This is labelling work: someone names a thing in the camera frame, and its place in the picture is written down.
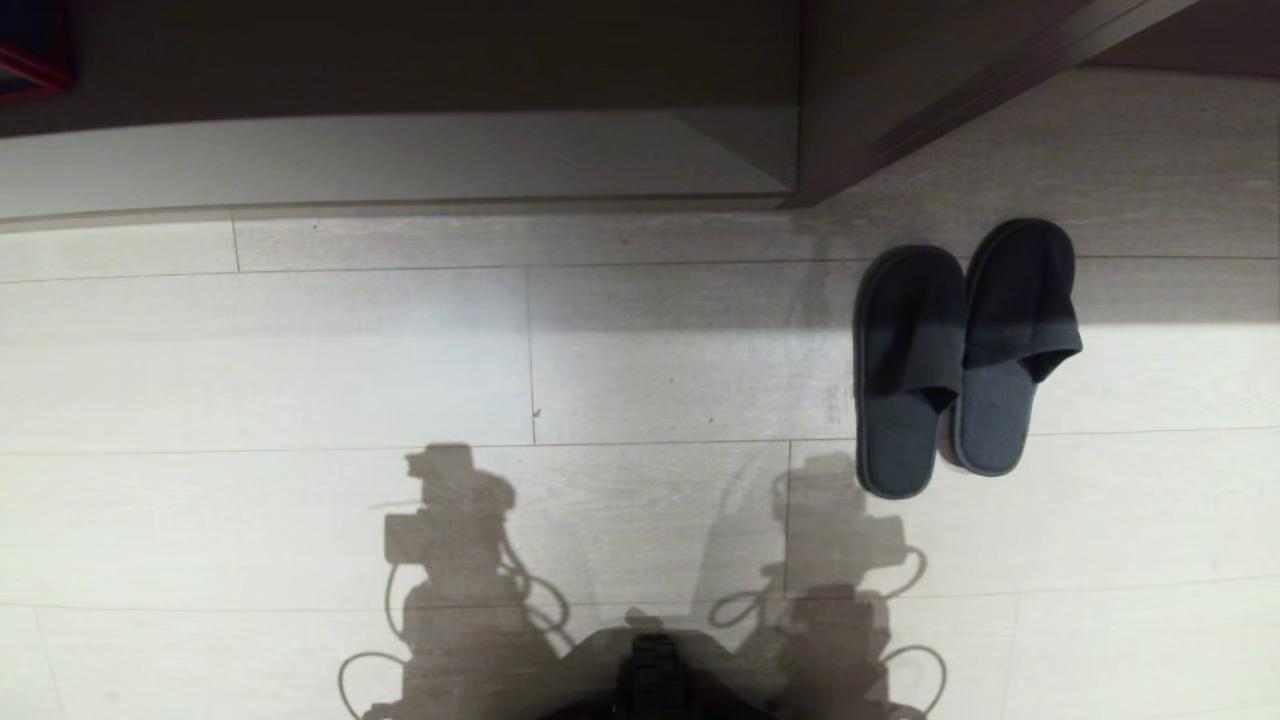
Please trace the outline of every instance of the wooden floor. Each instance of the wooden floor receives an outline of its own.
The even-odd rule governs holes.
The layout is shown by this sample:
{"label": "wooden floor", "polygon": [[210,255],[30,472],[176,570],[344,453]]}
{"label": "wooden floor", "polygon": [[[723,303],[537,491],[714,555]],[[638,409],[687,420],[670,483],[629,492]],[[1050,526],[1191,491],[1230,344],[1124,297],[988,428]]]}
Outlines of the wooden floor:
{"label": "wooden floor", "polygon": [[[1025,215],[1085,351],[1021,466],[868,497],[867,261]],[[808,717],[928,706],[913,646],[937,720],[1280,717],[1280,83],[1073,72],[796,214],[214,213],[10,232],[0,281],[6,720],[346,717],[346,657],[410,657],[406,455],[431,717],[532,720],[659,624]]]}

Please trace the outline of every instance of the slipper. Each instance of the slipper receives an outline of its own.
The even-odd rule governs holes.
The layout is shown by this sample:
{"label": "slipper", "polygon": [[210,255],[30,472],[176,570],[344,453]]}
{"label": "slipper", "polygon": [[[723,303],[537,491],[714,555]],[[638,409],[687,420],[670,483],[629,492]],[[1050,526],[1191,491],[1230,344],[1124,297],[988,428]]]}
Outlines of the slipper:
{"label": "slipper", "polygon": [[974,255],[951,432],[965,469],[1004,475],[1021,459],[1037,386],[1084,348],[1071,305],[1074,282],[1071,238],[1047,220],[1007,222]]}
{"label": "slipper", "polygon": [[868,492],[911,497],[929,484],[942,414],[960,392],[964,272],[947,251],[901,247],[858,295],[858,468]]}

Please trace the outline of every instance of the red object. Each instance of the red object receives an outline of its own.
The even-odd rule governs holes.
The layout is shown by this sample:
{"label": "red object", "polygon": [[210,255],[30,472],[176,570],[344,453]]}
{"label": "red object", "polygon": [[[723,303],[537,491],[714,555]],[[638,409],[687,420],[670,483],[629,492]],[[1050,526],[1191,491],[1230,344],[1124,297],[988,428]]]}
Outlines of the red object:
{"label": "red object", "polygon": [[10,1],[0,13],[0,102],[72,86],[65,0]]}

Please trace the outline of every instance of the light gray floor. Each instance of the light gray floor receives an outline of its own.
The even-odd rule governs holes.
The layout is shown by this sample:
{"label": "light gray floor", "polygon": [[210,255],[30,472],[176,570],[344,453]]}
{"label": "light gray floor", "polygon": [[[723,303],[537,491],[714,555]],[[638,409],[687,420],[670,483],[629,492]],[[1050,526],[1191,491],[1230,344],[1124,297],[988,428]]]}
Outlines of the light gray floor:
{"label": "light gray floor", "polygon": [[[404,455],[467,443],[568,603],[557,653],[643,614],[815,716],[864,667],[928,705],[929,656],[882,660],[923,644],[940,720],[1275,717],[1277,197],[1280,85],[1083,70],[796,214],[0,234],[3,715],[344,717],[344,657],[407,657],[381,611]],[[867,261],[1025,215],[1076,242],[1085,352],[1023,465],[867,497]],[[485,657],[507,616],[475,597],[430,611],[440,707],[570,696]],[[362,710],[399,671],[349,685]]]}

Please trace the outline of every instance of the pair of slippers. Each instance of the pair of slippers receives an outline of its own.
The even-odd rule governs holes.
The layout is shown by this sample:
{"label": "pair of slippers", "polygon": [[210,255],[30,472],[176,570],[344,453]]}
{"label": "pair of slippers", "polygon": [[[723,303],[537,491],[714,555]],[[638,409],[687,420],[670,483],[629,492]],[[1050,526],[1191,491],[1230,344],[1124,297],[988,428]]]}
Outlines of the pair of slippers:
{"label": "pair of slippers", "polygon": [[858,464],[881,497],[918,495],[947,409],[956,460],[979,475],[1018,465],[1037,386],[1083,348],[1075,252],[1047,220],[996,228],[969,265],[920,245],[881,258],[856,310]]}

